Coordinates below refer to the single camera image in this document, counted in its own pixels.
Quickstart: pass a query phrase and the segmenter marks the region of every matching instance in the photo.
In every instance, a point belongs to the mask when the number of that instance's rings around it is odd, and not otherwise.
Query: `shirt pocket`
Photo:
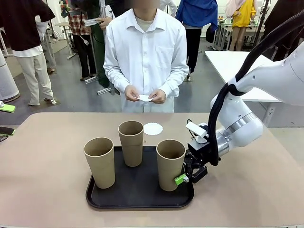
[[[171,68],[173,58],[173,48],[156,47],[156,66],[158,68]]]

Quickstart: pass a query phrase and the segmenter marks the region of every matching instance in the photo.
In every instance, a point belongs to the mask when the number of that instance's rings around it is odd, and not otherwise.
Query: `blue shirt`
[[[176,19],[186,25],[203,27],[211,23],[211,30],[218,27],[216,0],[181,0]]]

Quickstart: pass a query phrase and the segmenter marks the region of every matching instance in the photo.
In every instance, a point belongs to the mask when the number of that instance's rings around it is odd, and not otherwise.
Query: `brown cup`
[[[143,125],[137,121],[126,121],[119,125],[118,132],[124,163],[130,167],[140,165],[143,159]]]
[[[97,187],[111,187],[115,182],[113,142],[104,137],[92,139],[85,144],[84,153]]]
[[[181,174],[186,148],[173,139],[161,141],[157,147],[158,181],[165,191],[174,191],[177,185],[174,179]]]

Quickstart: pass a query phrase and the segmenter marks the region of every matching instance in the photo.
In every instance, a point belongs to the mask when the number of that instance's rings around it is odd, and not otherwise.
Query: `round white paper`
[[[143,132],[148,135],[157,135],[162,133],[162,126],[159,123],[147,123],[143,126]]]

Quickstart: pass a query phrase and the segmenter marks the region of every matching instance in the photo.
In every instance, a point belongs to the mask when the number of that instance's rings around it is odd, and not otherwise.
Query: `neck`
[[[145,21],[152,21],[155,18],[157,9],[133,9],[135,16]]]

